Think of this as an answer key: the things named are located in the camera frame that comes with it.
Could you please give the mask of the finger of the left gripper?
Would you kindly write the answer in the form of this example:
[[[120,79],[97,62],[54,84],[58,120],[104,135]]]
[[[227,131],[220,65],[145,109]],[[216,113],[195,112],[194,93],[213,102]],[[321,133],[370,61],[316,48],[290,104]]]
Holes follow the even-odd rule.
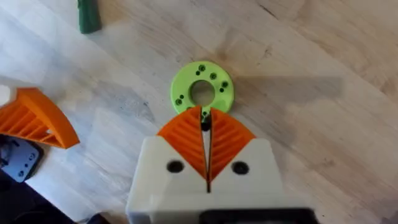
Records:
[[[68,149],[80,143],[62,110],[36,87],[4,86],[1,134]]]

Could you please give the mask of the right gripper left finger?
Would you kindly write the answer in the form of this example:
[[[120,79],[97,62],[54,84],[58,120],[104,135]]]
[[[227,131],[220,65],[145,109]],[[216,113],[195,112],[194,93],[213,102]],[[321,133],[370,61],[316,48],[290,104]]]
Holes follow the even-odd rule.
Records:
[[[145,138],[131,192],[138,195],[205,194],[207,166],[201,108],[172,118],[155,136]]]

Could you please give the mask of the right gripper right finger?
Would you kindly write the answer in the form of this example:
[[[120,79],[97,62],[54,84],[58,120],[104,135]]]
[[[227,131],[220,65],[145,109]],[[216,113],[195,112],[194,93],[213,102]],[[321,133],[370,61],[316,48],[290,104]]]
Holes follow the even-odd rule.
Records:
[[[211,109],[208,185],[213,194],[283,192],[271,144],[230,115]]]

